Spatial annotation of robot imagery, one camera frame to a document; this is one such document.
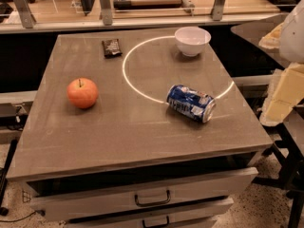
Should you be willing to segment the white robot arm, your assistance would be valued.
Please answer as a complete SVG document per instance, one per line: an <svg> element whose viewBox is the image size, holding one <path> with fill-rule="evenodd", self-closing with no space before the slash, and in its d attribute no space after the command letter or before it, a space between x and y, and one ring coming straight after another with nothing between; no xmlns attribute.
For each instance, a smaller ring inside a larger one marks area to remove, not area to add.
<svg viewBox="0 0 304 228"><path fill-rule="evenodd" d="M259 121L276 126L304 99L304 0L288 14L281 26L279 55L290 62L277 70L269 83Z"/></svg>

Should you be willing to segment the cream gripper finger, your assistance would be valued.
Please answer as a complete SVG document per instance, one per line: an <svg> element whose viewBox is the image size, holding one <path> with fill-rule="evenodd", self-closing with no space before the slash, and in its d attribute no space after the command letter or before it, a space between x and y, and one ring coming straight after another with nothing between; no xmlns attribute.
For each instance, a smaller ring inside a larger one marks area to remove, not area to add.
<svg viewBox="0 0 304 228"><path fill-rule="evenodd" d="M276 126L304 99L304 65L290 63L284 70L276 69L270 80L267 97L259 121Z"/></svg>
<svg viewBox="0 0 304 228"><path fill-rule="evenodd" d="M273 28L268 34L260 39L258 45L267 49L279 48L282 26L283 24L280 23L275 28Z"/></svg>

